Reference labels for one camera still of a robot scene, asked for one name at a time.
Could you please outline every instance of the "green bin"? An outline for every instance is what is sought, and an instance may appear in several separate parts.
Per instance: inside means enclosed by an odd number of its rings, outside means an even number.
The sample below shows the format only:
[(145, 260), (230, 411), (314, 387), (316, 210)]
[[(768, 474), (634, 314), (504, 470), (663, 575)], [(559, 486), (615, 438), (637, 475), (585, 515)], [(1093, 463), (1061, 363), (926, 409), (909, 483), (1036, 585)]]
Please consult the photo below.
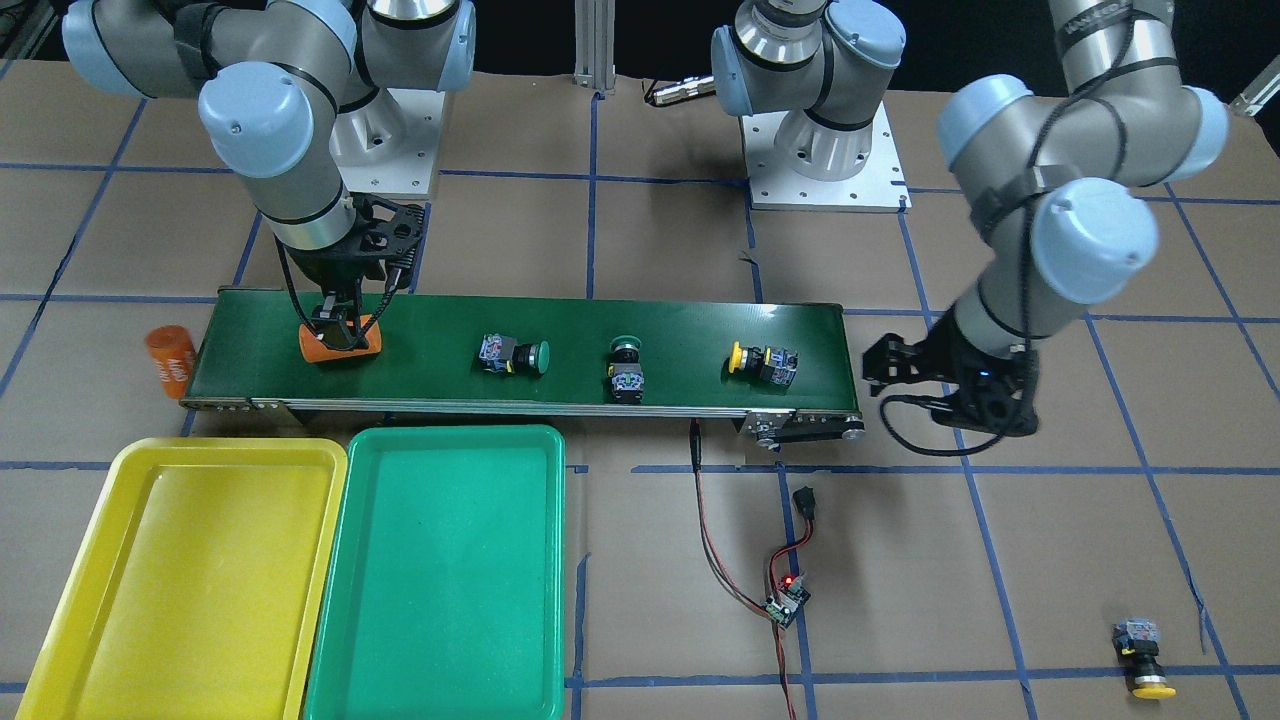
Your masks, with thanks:
[(561, 434), (379, 428), (349, 466), (307, 720), (561, 717)]

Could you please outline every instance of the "orange cylinder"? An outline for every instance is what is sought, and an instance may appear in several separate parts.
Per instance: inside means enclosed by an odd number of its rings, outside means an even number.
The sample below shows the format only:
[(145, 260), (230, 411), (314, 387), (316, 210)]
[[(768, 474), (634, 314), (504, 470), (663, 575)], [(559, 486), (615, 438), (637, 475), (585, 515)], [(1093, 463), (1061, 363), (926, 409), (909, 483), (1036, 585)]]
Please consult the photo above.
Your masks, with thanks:
[(165, 395), (174, 400), (187, 393), (191, 368), (196, 363), (196, 348), (191, 333), (182, 325), (165, 325), (147, 333), (147, 351), (155, 363), (156, 375)]

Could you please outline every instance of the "orange object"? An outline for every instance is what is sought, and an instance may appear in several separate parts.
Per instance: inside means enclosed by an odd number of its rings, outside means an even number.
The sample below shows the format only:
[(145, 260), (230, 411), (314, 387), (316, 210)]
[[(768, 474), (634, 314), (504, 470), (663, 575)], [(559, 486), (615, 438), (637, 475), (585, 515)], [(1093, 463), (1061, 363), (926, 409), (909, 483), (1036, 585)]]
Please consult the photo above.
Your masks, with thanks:
[[(361, 327), (369, 322), (370, 316), (371, 315), (362, 315), (360, 318)], [(378, 327), (378, 323), (374, 323), (374, 327), (369, 328), (369, 332), (365, 334), (365, 340), (369, 342), (369, 347), (364, 350), (338, 351), (316, 340), (316, 336), (311, 334), (311, 331), (308, 331), (306, 325), (298, 325), (298, 347), (302, 350), (302, 359), (307, 363), (325, 363), (329, 360), (343, 360), (346, 357), (361, 357), (364, 355), (378, 355), (383, 351), (383, 331)]]
[(147, 351), (155, 363), (156, 375), (164, 393), (180, 400), (187, 393), (191, 380), (191, 368), (196, 363), (196, 348), (191, 345), (191, 333), (182, 325), (165, 325), (147, 333)]

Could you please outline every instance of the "light blue joint cap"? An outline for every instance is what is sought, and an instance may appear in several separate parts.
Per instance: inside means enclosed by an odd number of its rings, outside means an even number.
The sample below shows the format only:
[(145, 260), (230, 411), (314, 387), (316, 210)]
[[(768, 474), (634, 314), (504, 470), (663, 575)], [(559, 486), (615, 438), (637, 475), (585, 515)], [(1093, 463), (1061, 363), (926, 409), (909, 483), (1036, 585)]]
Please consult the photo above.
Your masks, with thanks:
[(1012, 76), (987, 76), (961, 87), (938, 115), (938, 145), (947, 168), (1001, 110), (1030, 94)]
[(67, 59), (82, 78), (102, 92), (146, 97), (124, 77), (102, 45), (102, 37), (93, 22), (93, 1), (78, 0), (67, 9), (67, 17), (63, 18), (63, 45), (67, 47)]
[(453, 38), (449, 53), (444, 56), (444, 69), (436, 90), (457, 92), (471, 83), (471, 68), (476, 60), (476, 8), (471, 0), (462, 0), (453, 20)]
[(218, 156), (244, 177), (284, 174), (306, 154), (315, 132), (307, 96), (270, 63), (223, 68), (200, 91), (198, 108)]
[(351, 67), (356, 67), (356, 20), (351, 18), (351, 10), (347, 9), (349, 3), (343, 3), (343, 0), (269, 0), (266, 6), (270, 8), (275, 3), (293, 3), (329, 26), (329, 29), (342, 41), (342, 46), (347, 49), (347, 60)]
[(746, 76), (742, 73), (742, 59), (733, 44), (733, 32), (728, 26), (716, 28), (712, 35), (712, 74), (716, 77), (716, 97), (721, 108), (733, 117), (754, 114), (751, 96), (746, 91)]
[(832, 0), (827, 24), (836, 41), (886, 70), (902, 63), (906, 28), (888, 8), (872, 0)]
[(1187, 179), (1199, 173), (1212, 165), (1213, 160), (1217, 160), (1217, 156), (1222, 152), (1222, 147), (1226, 146), (1229, 124), (1226, 105), (1203, 87), (1189, 87), (1185, 85), (1183, 87), (1194, 92), (1196, 97), (1201, 101), (1201, 127), (1199, 132), (1196, 133), (1196, 142), (1192, 143), (1187, 159), (1161, 182)]
[(1114, 297), (1158, 247), (1151, 209), (1108, 179), (1071, 181), (1036, 210), (1036, 268), (1055, 292), (1078, 305)]

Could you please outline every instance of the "yellow bin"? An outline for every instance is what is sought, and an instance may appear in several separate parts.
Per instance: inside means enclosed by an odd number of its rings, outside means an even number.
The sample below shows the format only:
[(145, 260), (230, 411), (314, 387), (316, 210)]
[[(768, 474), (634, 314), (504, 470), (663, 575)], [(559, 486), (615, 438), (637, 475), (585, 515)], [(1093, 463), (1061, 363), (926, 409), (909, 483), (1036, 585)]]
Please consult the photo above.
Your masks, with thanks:
[(297, 719), (346, 475), (325, 439), (127, 447), (18, 719)]

